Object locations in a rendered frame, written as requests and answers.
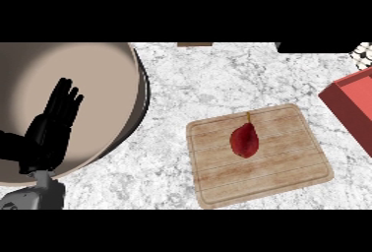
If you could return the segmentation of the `black and white patterned object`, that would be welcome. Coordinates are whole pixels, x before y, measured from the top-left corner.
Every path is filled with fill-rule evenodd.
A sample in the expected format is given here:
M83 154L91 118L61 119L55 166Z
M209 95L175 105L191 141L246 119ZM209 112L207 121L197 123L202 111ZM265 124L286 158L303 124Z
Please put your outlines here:
M361 42L349 52L349 57L358 70L372 67L372 42Z

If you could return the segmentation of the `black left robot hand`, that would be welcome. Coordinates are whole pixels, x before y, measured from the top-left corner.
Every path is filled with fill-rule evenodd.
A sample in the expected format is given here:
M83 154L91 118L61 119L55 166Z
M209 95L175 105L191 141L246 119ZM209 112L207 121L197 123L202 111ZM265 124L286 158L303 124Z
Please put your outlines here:
M0 130L0 159L19 164L19 173L52 171L64 157L70 127L83 95L69 79L60 78L44 112L35 116L23 136Z

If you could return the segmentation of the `wooden cutting board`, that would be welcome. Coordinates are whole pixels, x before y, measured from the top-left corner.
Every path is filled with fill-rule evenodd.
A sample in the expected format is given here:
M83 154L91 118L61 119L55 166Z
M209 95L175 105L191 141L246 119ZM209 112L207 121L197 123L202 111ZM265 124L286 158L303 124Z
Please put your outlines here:
M258 151L238 157L233 130L249 122ZM326 155L299 107L281 104L193 121L185 139L199 206L213 209L331 180Z

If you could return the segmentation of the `red cardboard box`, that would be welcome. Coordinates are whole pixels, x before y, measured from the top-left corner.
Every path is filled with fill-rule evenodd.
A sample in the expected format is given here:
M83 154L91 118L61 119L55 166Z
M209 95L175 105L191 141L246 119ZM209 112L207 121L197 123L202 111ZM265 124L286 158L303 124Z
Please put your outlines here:
M318 98L372 157L372 67L334 80Z

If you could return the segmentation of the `large beige round pot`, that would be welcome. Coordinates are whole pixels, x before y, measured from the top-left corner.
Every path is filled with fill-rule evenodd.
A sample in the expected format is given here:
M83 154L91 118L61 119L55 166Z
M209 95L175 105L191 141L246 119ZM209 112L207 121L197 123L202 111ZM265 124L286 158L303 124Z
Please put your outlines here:
M44 112L55 82L83 95L70 129L61 177L125 140L145 110L144 73L125 42L0 42L0 130L21 135Z

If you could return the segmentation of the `black appliance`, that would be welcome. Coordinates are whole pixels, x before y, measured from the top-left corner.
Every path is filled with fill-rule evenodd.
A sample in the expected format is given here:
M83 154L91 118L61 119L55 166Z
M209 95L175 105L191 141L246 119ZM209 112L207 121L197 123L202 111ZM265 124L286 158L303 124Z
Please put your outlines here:
M275 42L278 53L348 53L358 42Z

